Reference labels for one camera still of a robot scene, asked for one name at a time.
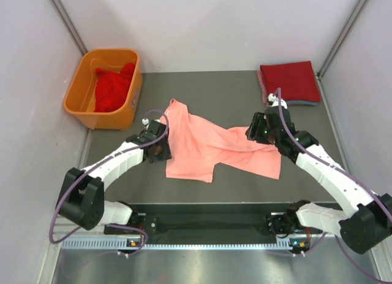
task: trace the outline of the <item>white cable connector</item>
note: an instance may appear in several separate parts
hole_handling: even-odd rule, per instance
[[[271,107],[278,107],[279,106],[279,99],[273,93],[270,93],[268,95],[268,102],[272,103]],[[283,99],[281,99],[281,105],[282,105],[282,108],[287,109],[287,103]]]
[[[143,123],[144,126],[147,126],[149,124],[149,119],[144,118],[141,120],[141,123]]]

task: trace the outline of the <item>red towel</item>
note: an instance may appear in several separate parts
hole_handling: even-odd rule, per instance
[[[127,99],[130,82],[135,72],[135,64],[126,64],[120,73],[96,69],[96,113],[118,110]]]
[[[321,102],[310,61],[282,65],[261,65],[260,70],[262,71],[267,95],[274,93],[280,87],[282,98],[285,101]]]

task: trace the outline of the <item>orange plastic bin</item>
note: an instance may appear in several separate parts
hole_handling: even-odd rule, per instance
[[[135,64],[135,72],[124,105],[109,113],[95,113],[95,88],[98,81],[95,70],[101,68],[120,72],[129,62]],[[140,58],[135,51],[126,49],[92,50],[81,59],[64,99],[64,108],[90,129],[125,130],[134,121],[142,82]]]

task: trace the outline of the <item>metal floor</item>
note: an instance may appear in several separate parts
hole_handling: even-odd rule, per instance
[[[152,73],[144,75],[135,124],[125,132],[96,130],[87,164],[95,163],[142,129],[144,114],[166,109],[175,98],[189,112],[224,127],[248,126],[253,113],[265,109],[254,71]],[[324,105],[290,108],[298,130],[315,136],[335,161],[341,158]],[[213,182],[167,179],[165,163],[144,163],[130,169],[105,193],[107,200],[129,203],[293,202],[333,201],[307,173],[282,160],[279,180],[216,165]],[[99,251],[63,250],[66,272],[72,272]],[[371,255],[356,255],[374,271]],[[372,283],[344,257],[333,238],[325,239],[305,258],[283,258],[263,251],[145,251],[125,260],[105,255],[66,279],[58,271],[53,283]]]

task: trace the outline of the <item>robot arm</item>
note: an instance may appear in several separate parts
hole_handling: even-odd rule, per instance
[[[316,179],[342,209],[339,211],[321,207],[304,200],[294,203],[284,214],[287,232],[293,233],[305,227],[317,228],[343,238],[352,250],[360,254],[390,236],[391,223],[370,194],[335,170],[335,168],[342,168],[309,132],[295,129],[287,105],[281,100],[283,117],[290,133],[308,152],[327,161],[330,166],[303,152],[291,140],[282,125],[278,99],[270,94],[268,101],[271,106],[265,113],[254,114],[252,124],[247,131],[248,140],[274,144],[283,156],[288,157]],[[392,211],[392,198],[388,194],[381,196],[380,200],[389,211]]]
[[[166,125],[159,121],[151,121],[146,124],[141,134],[130,136],[119,148],[99,162],[81,170],[76,168],[69,170],[64,178],[57,203],[85,171],[95,168],[72,190],[59,214],[86,230],[101,224],[126,225],[132,217],[137,217],[138,214],[126,203],[105,201],[104,193],[117,178],[146,159],[154,163],[172,157],[168,135],[153,145],[143,147],[144,144],[164,134],[165,128]]]

